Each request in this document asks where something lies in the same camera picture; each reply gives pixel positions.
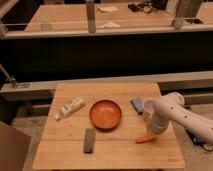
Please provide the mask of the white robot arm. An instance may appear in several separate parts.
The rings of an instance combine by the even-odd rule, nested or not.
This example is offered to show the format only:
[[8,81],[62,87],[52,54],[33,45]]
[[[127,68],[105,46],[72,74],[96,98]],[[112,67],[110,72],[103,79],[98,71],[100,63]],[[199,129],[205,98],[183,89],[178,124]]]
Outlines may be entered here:
[[213,144],[213,120],[202,117],[184,108],[185,99],[172,92],[155,99],[146,99],[144,110],[149,113],[148,126],[154,134],[162,134],[170,121]]

